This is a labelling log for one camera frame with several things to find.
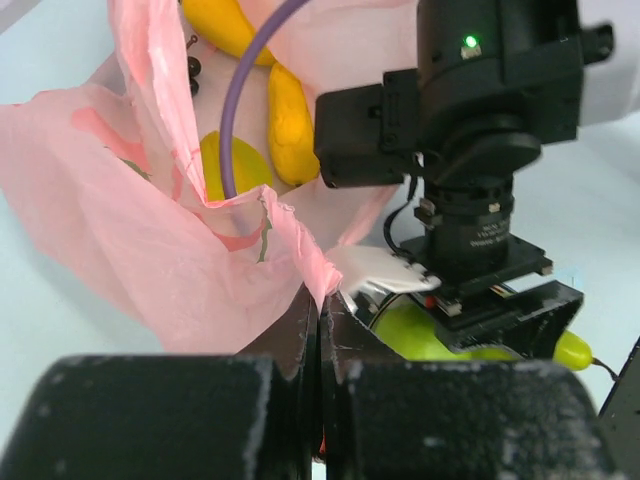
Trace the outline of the yellow fake banana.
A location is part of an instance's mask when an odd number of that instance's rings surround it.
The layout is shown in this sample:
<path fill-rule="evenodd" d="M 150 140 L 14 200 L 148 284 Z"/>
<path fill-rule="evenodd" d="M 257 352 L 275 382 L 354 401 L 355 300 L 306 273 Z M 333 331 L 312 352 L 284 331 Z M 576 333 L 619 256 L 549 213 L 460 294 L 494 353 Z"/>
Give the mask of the yellow fake banana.
<path fill-rule="evenodd" d="M 272 66 L 268 83 L 267 140 L 279 178 L 297 187 L 319 173 L 314 130 L 301 82 L 283 65 Z"/>

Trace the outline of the pink plastic bag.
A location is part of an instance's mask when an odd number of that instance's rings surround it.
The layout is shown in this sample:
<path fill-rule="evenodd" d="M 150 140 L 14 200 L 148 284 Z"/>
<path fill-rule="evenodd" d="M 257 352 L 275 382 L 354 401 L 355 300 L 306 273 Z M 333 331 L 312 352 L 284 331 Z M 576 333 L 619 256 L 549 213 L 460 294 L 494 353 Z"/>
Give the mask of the pink plastic bag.
<path fill-rule="evenodd" d="M 1 109 L 1 188 L 33 243 L 173 352 L 235 353 L 301 286 L 321 302 L 327 252 L 363 240 L 391 187 L 260 186 L 209 202 L 203 135 L 220 123 L 236 61 L 204 47 L 189 92 L 177 1 L 106 5 L 124 86 L 43 91 Z"/>

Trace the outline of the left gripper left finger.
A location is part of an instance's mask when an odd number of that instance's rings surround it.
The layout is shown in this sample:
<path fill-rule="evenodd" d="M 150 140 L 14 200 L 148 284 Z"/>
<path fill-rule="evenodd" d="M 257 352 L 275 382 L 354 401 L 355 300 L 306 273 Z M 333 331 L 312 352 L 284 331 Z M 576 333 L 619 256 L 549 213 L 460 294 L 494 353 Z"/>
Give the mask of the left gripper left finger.
<path fill-rule="evenodd" d="M 235 355 L 77 355 L 36 383 L 5 479 L 307 479 L 316 322 L 307 290 Z"/>

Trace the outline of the yellow fake starfruit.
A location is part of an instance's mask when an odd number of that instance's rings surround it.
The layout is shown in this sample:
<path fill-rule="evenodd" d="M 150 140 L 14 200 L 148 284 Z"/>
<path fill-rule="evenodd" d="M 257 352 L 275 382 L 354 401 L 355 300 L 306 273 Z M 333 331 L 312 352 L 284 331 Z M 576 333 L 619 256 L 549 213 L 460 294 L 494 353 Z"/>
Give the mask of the yellow fake starfruit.
<path fill-rule="evenodd" d="M 220 132 L 212 131 L 200 141 L 200 153 L 207 199 L 210 202 L 225 199 L 220 173 Z M 232 138 L 232 166 L 238 194 L 268 185 L 273 186 L 271 169 L 264 157 L 250 144 L 238 137 Z"/>

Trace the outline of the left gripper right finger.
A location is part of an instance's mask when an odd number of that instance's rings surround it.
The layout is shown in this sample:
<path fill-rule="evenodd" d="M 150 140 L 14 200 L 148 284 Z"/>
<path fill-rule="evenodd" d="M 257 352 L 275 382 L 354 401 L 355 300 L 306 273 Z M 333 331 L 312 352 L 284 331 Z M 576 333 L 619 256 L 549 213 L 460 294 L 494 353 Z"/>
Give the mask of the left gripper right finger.
<path fill-rule="evenodd" d="M 549 361 L 410 362 L 329 297 L 319 318 L 330 479 L 616 479 L 578 378 Z"/>

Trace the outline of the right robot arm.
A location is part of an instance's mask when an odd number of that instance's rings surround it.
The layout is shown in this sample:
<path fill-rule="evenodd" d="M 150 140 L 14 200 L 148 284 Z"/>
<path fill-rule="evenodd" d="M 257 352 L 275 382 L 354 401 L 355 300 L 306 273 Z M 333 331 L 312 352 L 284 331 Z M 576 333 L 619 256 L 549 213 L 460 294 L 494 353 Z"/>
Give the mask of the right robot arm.
<path fill-rule="evenodd" d="M 514 176 L 544 146 L 639 108 L 635 1 L 422 1 L 417 65 L 320 95 L 314 149 L 331 188 L 410 184 L 424 233 L 334 248 L 343 291 L 406 294 L 449 350 L 549 359 L 582 305 L 511 232 Z"/>

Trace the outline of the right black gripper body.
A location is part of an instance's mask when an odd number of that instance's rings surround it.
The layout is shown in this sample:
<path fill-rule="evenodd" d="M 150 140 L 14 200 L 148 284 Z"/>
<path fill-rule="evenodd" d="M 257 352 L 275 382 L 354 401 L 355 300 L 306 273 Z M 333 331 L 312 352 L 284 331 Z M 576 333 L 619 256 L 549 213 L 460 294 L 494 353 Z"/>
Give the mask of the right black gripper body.
<path fill-rule="evenodd" d="M 434 321 L 436 338 L 454 353 L 500 348 L 517 358 L 550 359 L 584 303 L 581 291 L 558 280 L 511 290 L 512 280 L 553 270 L 544 250 L 514 235 L 507 237 L 504 259 L 484 273 L 432 269 L 424 237 L 401 246 L 442 281 L 436 290 L 409 298 Z"/>

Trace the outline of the black fake grapes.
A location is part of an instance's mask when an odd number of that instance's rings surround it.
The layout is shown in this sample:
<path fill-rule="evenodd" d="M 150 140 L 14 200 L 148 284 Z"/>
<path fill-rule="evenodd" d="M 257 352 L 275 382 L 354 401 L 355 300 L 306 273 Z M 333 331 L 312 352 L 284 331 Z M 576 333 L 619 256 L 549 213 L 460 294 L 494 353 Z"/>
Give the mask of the black fake grapes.
<path fill-rule="evenodd" d="M 194 44 L 198 42 L 198 36 L 192 34 L 189 40 L 186 42 L 186 50 L 189 50 Z M 187 55 L 187 67 L 188 67 L 188 77 L 190 84 L 190 93 L 191 96 L 195 96 L 199 91 L 199 83 L 196 80 L 196 77 L 201 73 L 202 65 L 201 62 L 194 56 L 188 54 Z"/>

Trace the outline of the orange yellow fake mango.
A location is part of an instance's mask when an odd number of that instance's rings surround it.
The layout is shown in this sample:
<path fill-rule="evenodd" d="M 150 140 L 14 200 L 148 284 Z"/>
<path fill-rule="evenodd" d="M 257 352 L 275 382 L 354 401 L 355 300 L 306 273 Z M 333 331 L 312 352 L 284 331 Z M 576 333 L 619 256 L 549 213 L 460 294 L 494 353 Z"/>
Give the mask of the orange yellow fake mango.
<path fill-rule="evenodd" d="M 236 0 L 184 0 L 181 6 L 196 34 L 236 59 L 244 55 L 255 36 Z"/>

